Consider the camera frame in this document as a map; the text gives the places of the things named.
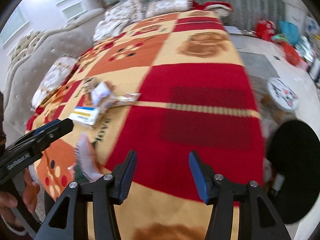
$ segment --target silver screw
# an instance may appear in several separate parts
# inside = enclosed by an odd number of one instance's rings
[[[257,187],[258,186],[258,182],[256,182],[255,180],[250,181],[250,186],[251,187]]]
[[[70,184],[69,184],[70,188],[75,188],[76,186],[78,186],[78,183],[76,183],[75,181],[70,182]]]
[[[216,180],[223,180],[223,175],[221,175],[221,174],[215,174],[214,178],[215,178]]]
[[[104,180],[111,180],[113,178],[112,174],[108,173],[106,175],[103,176]]]

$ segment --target black disc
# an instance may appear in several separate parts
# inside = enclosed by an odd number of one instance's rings
[[[320,192],[320,142],[313,129],[299,120],[285,122],[268,143],[267,159],[285,176],[271,199],[285,224],[301,220]]]

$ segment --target red and yellow blanket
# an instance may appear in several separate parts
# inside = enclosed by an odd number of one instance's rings
[[[211,207],[198,197],[188,166],[191,150],[233,182],[262,182],[260,115],[243,63],[213,12],[140,21],[83,54],[79,65],[30,128],[65,119],[75,106],[84,106],[85,77],[111,81],[116,95],[141,96],[134,106],[108,110],[95,130],[75,125],[44,152],[35,168],[53,198],[71,181],[67,167],[75,162],[73,147],[81,131],[97,142],[102,173],[122,162],[130,149],[138,153],[128,199],[116,207],[123,240],[154,222],[207,227]],[[93,239],[92,219],[88,224]]]

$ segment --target stool leg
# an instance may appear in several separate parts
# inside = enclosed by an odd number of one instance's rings
[[[272,100],[271,97],[268,94],[266,94],[266,95],[264,95],[263,99],[261,100],[261,104],[267,105],[270,103],[271,100]]]
[[[276,112],[276,123],[279,124],[281,122],[281,118],[283,116],[284,112],[280,109]]]

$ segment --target teal bag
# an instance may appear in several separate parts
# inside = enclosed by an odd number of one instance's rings
[[[281,33],[283,33],[290,44],[294,46],[299,41],[298,27],[292,23],[279,21]]]

